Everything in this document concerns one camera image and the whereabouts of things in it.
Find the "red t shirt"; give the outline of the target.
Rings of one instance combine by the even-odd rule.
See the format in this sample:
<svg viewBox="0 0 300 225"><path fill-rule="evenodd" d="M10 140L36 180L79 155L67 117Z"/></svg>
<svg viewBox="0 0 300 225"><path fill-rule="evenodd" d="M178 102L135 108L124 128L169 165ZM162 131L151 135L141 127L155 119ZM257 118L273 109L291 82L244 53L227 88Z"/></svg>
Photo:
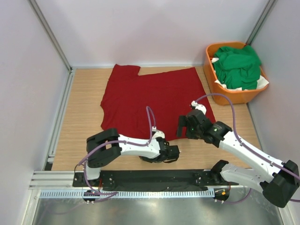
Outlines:
<svg viewBox="0 0 300 225"><path fill-rule="evenodd" d="M115 65L109 77L101 107L103 130L116 128L122 135L148 139L146 107L156 118L157 129L167 140L176 140L178 118L190 111L193 100L205 95L194 67L139 75L139 66Z"/></svg>

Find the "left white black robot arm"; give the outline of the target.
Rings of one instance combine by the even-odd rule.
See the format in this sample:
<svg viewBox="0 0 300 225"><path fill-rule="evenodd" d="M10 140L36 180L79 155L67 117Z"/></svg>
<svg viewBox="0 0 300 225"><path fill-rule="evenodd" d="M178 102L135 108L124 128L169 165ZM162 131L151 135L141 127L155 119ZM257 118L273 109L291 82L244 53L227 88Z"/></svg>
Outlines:
<svg viewBox="0 0 300 225"><path fill-rule="evenodd" d="M164 132L156 127L150 129L148 140L127 137L110 128L87 138L86 151L87 156L75 168L85 167L83 182L90 188L99 183L102 167L120 156L138 156L149 163L172 163L180 156L178 146L170 145Z"/></svg>

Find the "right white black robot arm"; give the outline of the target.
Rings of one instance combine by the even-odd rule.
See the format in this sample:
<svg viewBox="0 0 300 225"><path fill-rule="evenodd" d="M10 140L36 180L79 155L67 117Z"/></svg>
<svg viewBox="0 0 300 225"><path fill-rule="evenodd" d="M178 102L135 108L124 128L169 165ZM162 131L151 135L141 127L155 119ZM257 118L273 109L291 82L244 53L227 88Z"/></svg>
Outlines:
<svg viewBox="0 0 300 225"><path fill-rule="evenodd" d="M186 138L201 139L250 166L250 169L245 169L219 160L211 169L211 180L215 185L230 182L249 187L262 193L265 199L279 208L293 201L292 197L300 187L299 168L295 162L283 162L264 153L238 136L228 125L220 121L212 123L199 109L179 116L178 137L182 136L183 128L186 129Z"/></svg>

